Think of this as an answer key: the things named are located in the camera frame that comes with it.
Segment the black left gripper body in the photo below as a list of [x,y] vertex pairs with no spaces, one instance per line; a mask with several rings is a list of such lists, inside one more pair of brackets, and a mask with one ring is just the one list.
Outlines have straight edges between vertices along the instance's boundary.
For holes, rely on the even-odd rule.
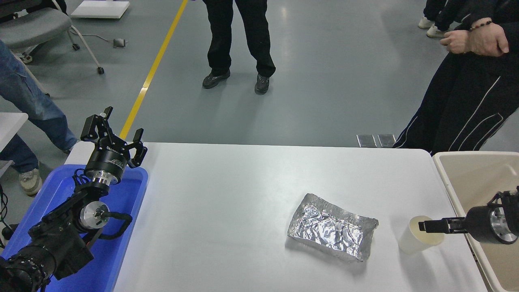
[[94,150],[86,164],[84,174],[91,180],[103,178],[109,183],[120,183],[127,165],[129,152],[122,148],[126,143],[105,146],[94,143]]

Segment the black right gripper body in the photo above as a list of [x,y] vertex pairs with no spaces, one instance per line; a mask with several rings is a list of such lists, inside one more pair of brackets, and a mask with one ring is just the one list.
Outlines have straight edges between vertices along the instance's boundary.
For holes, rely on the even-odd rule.
[[487,206],[477,206],[466,214],[465,229],[480,243],[495,243],[495,233],[491,225],[492,212]]

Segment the person's bare hand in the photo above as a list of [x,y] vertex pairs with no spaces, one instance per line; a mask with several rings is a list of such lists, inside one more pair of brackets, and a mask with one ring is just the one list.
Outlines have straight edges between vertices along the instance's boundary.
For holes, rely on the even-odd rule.
[[446,32],[440,40],[440,44],[453,54],[464,54],[471,51],[470,32],[466,30],[454,30]]

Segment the person's braceleted hand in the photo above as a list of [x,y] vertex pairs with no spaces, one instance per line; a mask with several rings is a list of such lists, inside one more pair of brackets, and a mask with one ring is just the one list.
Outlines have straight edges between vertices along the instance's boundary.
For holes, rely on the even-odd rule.
[[505,31],[495,23],[470,32],[469,47],[471,52],[482,56],[500,57],[509,52]]

